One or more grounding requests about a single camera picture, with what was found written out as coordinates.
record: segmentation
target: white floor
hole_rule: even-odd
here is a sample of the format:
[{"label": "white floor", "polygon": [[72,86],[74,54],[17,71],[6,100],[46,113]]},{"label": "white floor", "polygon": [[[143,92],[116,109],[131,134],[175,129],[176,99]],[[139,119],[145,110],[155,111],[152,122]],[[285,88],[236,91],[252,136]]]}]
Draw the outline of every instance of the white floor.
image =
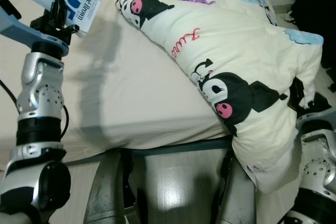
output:
[{"label": "white floor", "polygon": [[[279,25],[294,28],[281,20]],[[332,106],[336,95],[328,90],[331,84],[325,70],[317,76],[317,91],[323,93]],[[208,223],[209,205],[218,185],[218,171],[225,151],[210,150],[149,156],[138,161],[134,181],[147,195],[149,223]],[[82,224],[91,184],[99,163],[70,167],[71,197],[67,204],[51,218],[50,224]],[[276,224],[291,208],[298,190],[299,178],[268,195],[257,195],[257,223]]]}]

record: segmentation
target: red cursive text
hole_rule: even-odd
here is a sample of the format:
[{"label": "red cursive text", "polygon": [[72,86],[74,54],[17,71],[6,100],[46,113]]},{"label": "red cursive text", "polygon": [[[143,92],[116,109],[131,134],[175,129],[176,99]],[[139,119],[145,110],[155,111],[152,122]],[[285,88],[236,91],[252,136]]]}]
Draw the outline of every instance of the red cursive text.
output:
[{"label": "red cursive text", "polygon": [[182,42],[184,42],[184,44],[187,43],[186,38],[187,38],[188,36],[193,36],[193,38],[191,39],[191,41],[197,40],[197,39],[200,37],[199,35],[196,36],[196,31],[197,31],[197,30],[200,30],[200,29],[199,29],[199,28],[195,28],[192,34],[185,34],[183,37],[181,37],[181,38],[178,40],[178,42],[176,42],[176,44],[175,44],[175,46],[173,47],[173,50],[172,50],[172,55],[173,55],[173,57],[174,57],[175,59],[176,59],[176,57],[177,57],[177,54],[176,54],[176,53],[180,52],[180,49],[183,47]]}]

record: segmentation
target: mattress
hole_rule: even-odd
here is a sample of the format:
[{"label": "mattress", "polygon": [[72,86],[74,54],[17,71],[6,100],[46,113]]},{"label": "mattress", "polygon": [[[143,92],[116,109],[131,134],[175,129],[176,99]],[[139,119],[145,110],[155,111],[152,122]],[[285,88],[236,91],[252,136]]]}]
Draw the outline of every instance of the mattress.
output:
[{"label": "mattress", "polygon": [[[41,16],[30,0],[10,0],[22,23]],[[17,97],[29,49],[0,38],[0,79]],[[228,134],[220,120],[163,49],[134,31],[113,0],[102,0],[89,34],[72,37],[62,91],[70,114],[62,139],[65,162],[109,148],[154,148]],[[16,109],[0,89],[0,169],[15,146]],[[62,112],[62,125],[65,115]]]}]

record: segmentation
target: black cable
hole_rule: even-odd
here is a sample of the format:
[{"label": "black cable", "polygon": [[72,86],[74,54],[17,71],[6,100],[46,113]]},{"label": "black cable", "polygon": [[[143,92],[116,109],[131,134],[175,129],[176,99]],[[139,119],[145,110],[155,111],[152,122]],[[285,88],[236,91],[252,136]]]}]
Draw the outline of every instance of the black cable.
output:
[{"label": "black cable", "polygon": [[[20,114],[19,110],[16,107],[16,98],[13,95],[13,93],[11,92],[11,90],[2,82],[2,80],[0,80],[0,85],[6,91],[6,93],[10,96],[11,100],[14,102],[14,106],[15,106],[17,112]],[[65,105],[63,105],[63,109],[65,111],[66,121],[65,121],[65,127],[64,127],[64,130],[62,131],[60,139],[62,139],[62,137],[65,135],[65,133],[67,132],[68,126],[69,126],[69,112],[68,112],[68,109],[67,109],[67,107],[65,107]]]},{"label": "black cable", "polygon": [[68,112],[68,109],[67,107],[65,107],[65,105],[63,105],[63,109],[64,109],[64,112],[65,112],[65,127],[64,127],[64,130],[61,134],[61,139],[62,137],[65,135],[65,133],[67,132],[67,129],[68,129],[68,126],[69,126],[69,112]]},{"label": "black cable", "polygon": [[9,88],[2,82],[2,80],[0,80],[0,85],[6,91],[6,93],[9,95],[11,100],[14,102],[15,108],[16,108],[17,112],[20,114],[19,109],[16,107],[16,98],[13,95],[13,93],[11,92],[11,90],[9,90]]}]

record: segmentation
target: white bed sheet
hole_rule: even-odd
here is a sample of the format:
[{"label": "white bed sheet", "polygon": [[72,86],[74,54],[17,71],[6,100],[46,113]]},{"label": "white bed sheet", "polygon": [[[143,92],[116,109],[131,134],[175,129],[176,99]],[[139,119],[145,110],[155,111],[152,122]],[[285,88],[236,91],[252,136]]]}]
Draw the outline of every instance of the white bed sheet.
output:
[{"label": "white bed sheet", "polygon": [[[30,0],[10,0],[22,23],[43,13]],[[17,97],[26,46],[0,37],[0,78]],[[102,0],[89,34],[72,37],[62,86],[70,123],[65,161],[107,148],[154,148],[228,134],[177,64]],[[15,146],[17,112],[0,89],[0,169]]]}]

